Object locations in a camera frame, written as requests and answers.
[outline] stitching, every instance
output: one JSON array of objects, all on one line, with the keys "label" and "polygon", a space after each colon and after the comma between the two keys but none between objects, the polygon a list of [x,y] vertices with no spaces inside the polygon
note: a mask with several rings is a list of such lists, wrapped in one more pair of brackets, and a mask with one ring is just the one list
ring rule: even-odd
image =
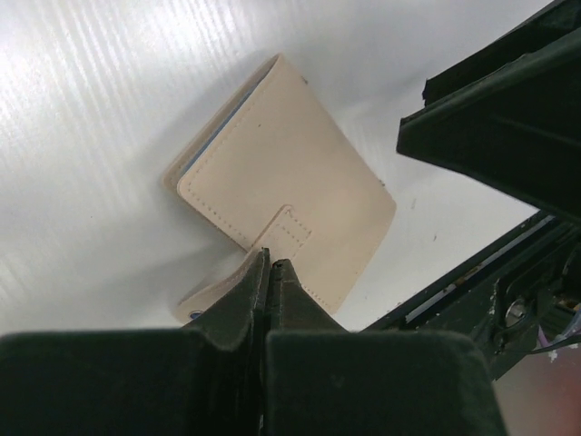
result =
[{"label": "stitching", "polygon": [[305,224],[301,223],[297,218],[295,218],[291,210],[287,210],[284,214],[288,215],[302,230],[304,230],[308,235],[310,235],[312,230],[309,229]]},{"label": "stitching", "polygon": [[305,291],[307,291],[307,292],[310,294],[310,296],[311,296],[312,298],[314,298],[314,299],[315,299],[315,300],[317,300],[317,301],[318,301],[318,302],[319,302],[321,305],[325,306],[327,309],[329,309],[329,310],[330,310],[331,306],[330,306],[330,304],[329,304],[329,303],[327,303],[327,302],[323,301],[323,300],[322,300],[322,299],[319,297],[319,295],[318,295],[317,293],[313,292],[313,291],[312,291],[312,290],[311,290],[311,289],[310,289],[308,286],[306,286],[306,285],[304,285],[304,284],[302,284],[302,283],[301,283],[300,285],[302,286],[302,289],[304,289]]},{"label": "stitching", "polygon": [[244,238],[245,241],[248,241],[248,238],[246,238],[245,236],[243,236],[240,230],[238,230],[236,227],[234,227],[233,225],[231,225],[230,223],[228,223],[224,218],[222,218],[221,215],[219,215],[208,204],[206,204],[199,195],[197,195],[196,193],[194,193],[192,185],[193,185],[193,182],[195,181],[196,177],[198,177],[198,175],[200,174],[200,171],[206,167],[206,165],[212,160],[212,158],[216,155],[216,153],[219,150],[222,149],[222,146],[228,142],[228,140],[230,139],[230,137],[234,133],[234,131],[238,127],[240,127],[244,123],[244,121],[246,121],[246,119],[247,119],[248,115],[250,114],[251,110],[256,106],[256,104],[258,102],[260,102],[262,100],[262,97],[264,96],[264,93],[274,83],[274,79],[279,76],[279,73],[280,72],[281,72],[281,69],[280,68],[277,71],[273,71],[272,72],[271,76],[269,78],[267,78],[265,82],[263,82],[263,85],[264,86],[263,86],[262,90],[260,91],[259,94],[256,94],[256,96],[254,98],[254,101],[252,102],[252,104],[250,106],[248,106],[248,108],[246,108],[245,112],[241,115],[241,119],[238,121],[238,123],[236,123],[231,128],[231,130],[224,136],[224,138],[220,141],[219,144],[217,144],[215,147],[210,147],[210,149],[208,150],[210,152],[210,154],[208,156],[206,156],[205,160],[200,164],[200,167],[193,174],[192,179],[190,180],[190,183],[188,185],[188,193],[190,193],[191,195],[193,195],[194,198],[196,200],[198,200],[198,202],[200,202],[206,209],[208,209],[210,212],[213,212],[213,214],[216,216],[216,218],[218,218],[221,222],[223,222],[224,224],[226,224],[230,229],[232,229],[233,231],[235,231],[238,235],[242,236],[242,238]]},{"label": "stitching", "polygon": [[292,240],[300,245],[303,245],[304,242],[300,241],[299,238],[297,238],[294,234],[292,234],[289,229],[287,229],[284,225],[282,224],[276,224],[276,227],[281,228],[286,234],[288,234]]},{"label": "stitching", "polygon": [[222,223],[224,223],[229,229],[233,230],[236,234],[238,234],[244,241],[248,242],[249,239],[244,236],[240,230],[238,230],[236,227],[234,227],[233,225],[231,225],[230,223],[228,223],[226,220],[224,220],[215,210],[213,210],[210,205],[206,204],[204,202],[204,200],[196,193],[190,192],[191,195],[193,195],[193,197],[202,205],[204,206],[206,209],[208,209],[208,212],[213,213],[216,216],[216,219]]},{"label": "stitching", "polygon": [[[275,71],[275,72],[274,72],[274,73],[271,75],[270,82],[273,80],[274,76],[278,75],[279,71]],[[262,91],[260,92],[260,94],[259,94],[259,95],[262,95],[262,93],[263,93],[264,91],[266,91],[266,88],[267,88],[267,87],[270,85],[270,82],[268,82],[268,83],[267,83],[267,81],[269,81],[269,79],[268,79],[268,78],[267,78],[266,80],[263,80],[263,83],[264,83],[264,89],[262,89]],[[250,111],[250,110],[251,110],[251,108],[252,108],[252,107],[253,107],[253,106],[254,106],[256,103],[258,103],[258,100],[259,100],[259,99],[260,99],[260,97],[256,97],[256,101],[255,101],[255,102],[254,102],[254,103],[253,103],[253,104],[252,104],[252,105],[251,105],[251,106],[248,108],[247,112],[248,112],[248,111]],[[211,135],[212,135],[212,133],[205,135],[205,136],[204,136],[204,138],[203,138],[204,142],[208,141],[208,138],[210,138],[210,136],[211,136]],[[190,143],[189,143],[189,144],[186,146],[186,149],[187,149],[187,148],[189,148],[189,147],[191,147],[191,146],[193,145],[193,142],[194,142],[194,141],[191,141],[191,142],[190,142]],[[183,169],[183,167],[185,167],[185,165],[187,165],[187,163],[188,163],[188,162],[190,162],[190,160],[193,158],[193,156],[194,156],[196,153],[198,153],[198,151],[199,151],[199,150],[200,150],[199,148],[193,149],[193,150],[191,150],[189,153],[187,153],[187,154],[184,154],[184,155],[182,156],[183,162],[182,162],[182,163],[181,163],[181,164],[180,164],[180,165],[179,165],[179,166],[178,166],[178,167],[175,169],[174,173],[173,173],[173,174],[172,174],[172,176],[170,177],[170,182],[171,182],[172,184],[174,184],[174,183],[176,183],[176,182],[177,182],[177,177],[178,177],[178,175],[179,175],[179,174],[182,172],[182,169]]]},{"label": "stitching", "polygon": [[295,250],[295,252],[292,254],[292,256],[290,257],[291,260],[293,260],[295,257],[297,257],[297,255],[299,254],[300,249],[302,248],[302,246],[307,243],[307,241],[310,238],[310,232],[307,233],[307,236],[305,237],[305,239],[303,239],[302,241],[297,241],[299,243],[299,246],[297,247],[297,249]]},{"label": "stitching", "polygon": [[[259,238],[259,240],[257,241],[257,243],[262,244],[264,241],[266,241],[268,238],[270,238],[272,236],[272,234],[274,233],[274,231],[276,230],[277,227],[279,227],[280,224],[276,223],[275,225],[271,226],[269,231],[266,232],[261,238]],[[290,237],[292,237],[293,239],[296,240],[296,238],[289,233]]]}]

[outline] wallet strap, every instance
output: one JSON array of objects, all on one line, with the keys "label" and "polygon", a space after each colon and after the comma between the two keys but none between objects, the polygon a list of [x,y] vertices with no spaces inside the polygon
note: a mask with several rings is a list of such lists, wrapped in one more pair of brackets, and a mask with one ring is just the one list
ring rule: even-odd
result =
[{"label": "wallet strap", "polygon": [[[193,313],[208,310],[242,280],[262,248],[270,250],[273,262],[282,258],[292,261],[311,235],[312,230],[297,218],[292,206],[282,206],[247,252],[241,265],[225,279],[186,296],[178,304],[176,317],[181,322],[189,322]],[[321,302],[316,294],[310,293]]]}]

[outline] leather wallet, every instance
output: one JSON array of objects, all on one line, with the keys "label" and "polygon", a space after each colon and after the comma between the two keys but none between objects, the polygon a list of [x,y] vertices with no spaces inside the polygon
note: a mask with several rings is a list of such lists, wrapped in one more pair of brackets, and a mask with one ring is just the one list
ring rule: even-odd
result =
[{"label": "leather wallet", "polygon": [[179,303],[183,322],[229,291],[262,247],[274,262],[290,259],[305,291],[333,314],[396,210],[383,183],[280,54],[205,125],[164,184],[248,253],[230,277]]}]

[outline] beige wallet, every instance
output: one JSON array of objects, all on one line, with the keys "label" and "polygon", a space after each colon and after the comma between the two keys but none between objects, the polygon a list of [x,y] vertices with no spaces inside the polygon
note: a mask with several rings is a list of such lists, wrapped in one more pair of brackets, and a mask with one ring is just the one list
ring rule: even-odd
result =
[{"label": "beige wallet", "polygon": [[328,313],[383,240],[396,206],[282,56],[264,64],[173,163],[164,183],[248,254],[227,279],[178,305],[188,322],[225,295],[253,256],[290,259]]}]

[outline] white table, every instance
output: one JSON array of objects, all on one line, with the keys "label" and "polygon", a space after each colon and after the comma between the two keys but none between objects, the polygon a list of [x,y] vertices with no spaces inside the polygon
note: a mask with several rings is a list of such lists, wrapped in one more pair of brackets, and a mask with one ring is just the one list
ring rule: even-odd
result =
[{"label": "white table", "polygon": [[395,154],[425,79],[547,0],[0,2],[0,332],[177,325],[234,249],[162,172],[285,53],[399,209],[336,318],[359,329],[534,212]]}]

